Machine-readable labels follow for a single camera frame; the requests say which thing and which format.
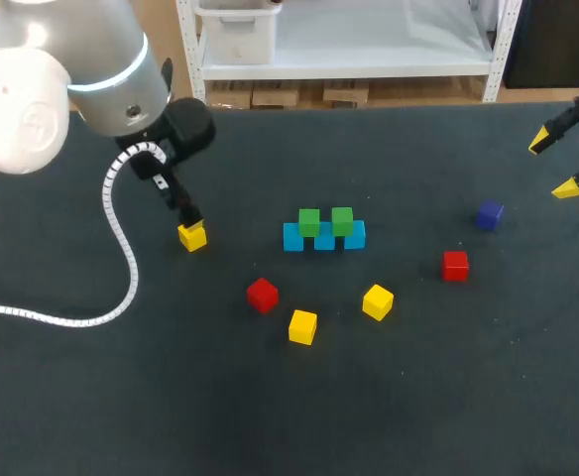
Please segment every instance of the floor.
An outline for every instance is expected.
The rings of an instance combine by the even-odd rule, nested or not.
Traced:
[[[174,0],[132,0],[142,26],[152,41],[159,61],[174,60],[174,94],[190,95],[183,47]],[[379,80],[372,83],[370,107],[399,107],[417,105],[478,104],[483,91],[482,78],[413,78]],[[499,102],[568,101],[579,89],[502,89]],[[322,107],[322,87],[307,83],[301,92],[301,108]]]

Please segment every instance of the yellow block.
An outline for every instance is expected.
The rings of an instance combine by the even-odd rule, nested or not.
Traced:
[[[546,139],[548,136],[549,133],[547,132],[547,129],[545,129],[545,126],[541,127],[540,131],[538,131],[538,134],[536,134],[536,137],[534,137],[534,140],[531,141],[531,144],[529,145],[529,151],[533,154],[537,154],[537,152],[534,150],[534,146],[543,139]]]
[[[373,285],[362,301],[362,310],[376,320],[382,320],[393,307],[393,293]]]
[[[181,225],[177,230],[179,231],[179,241],[190,253],[208,243],[206,230],[203,226],[194,225],[191,228],[184,228]]]
[[[572,196],[579,196],[579,186],[576,179],[572,177],[566,183],[554,190],[552,193],[556,198],[571,198]]]
[[[304,310],[295,310],[289,323],[289,340],[311,345],[316,333],[317,315]]]

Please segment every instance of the shelf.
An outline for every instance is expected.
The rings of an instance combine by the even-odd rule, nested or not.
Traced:
[[[206,54],[203,79],[486,75],[492,61],[467,0],[289,0],[278,28],[273,63]]]

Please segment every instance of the dark gray mat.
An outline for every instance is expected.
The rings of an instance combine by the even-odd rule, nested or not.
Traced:
[[[210,246],[189,255],[147,183],[114,191],[140,292],[102,328],[0,317],[0,475],[579,475],[579,128],[560,105],[217,115],[181,168]],[[75,120],[39,174],[0,177],[0,303],[113,307],[127,269],[100,205],[111,141]],[[472,226],[505,204],[497,234]],[[368,248],[286,254],[301,206],[353,206]],[[441,254],[472,279],[442,284]],[[245,289],[281,291],[270,315]],[[381,283],[397,310],[360,311]],[[293,309],[314,345],[287,343]]]

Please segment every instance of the light blue block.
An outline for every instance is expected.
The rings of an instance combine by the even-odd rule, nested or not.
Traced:
[[[303,251],[304,239],[298,233],[298,223],[283,224],[283,249],[285,251]]]
[[[313,239],[313,249],[316,251],[333,251],[336,249],[336,237],[333,236],[333,226],[330,221],[320,222],[320,235]]]
[[[345,250],[364,250],[367,242],[364,220],[353,222],[353,235],[345,237]]]

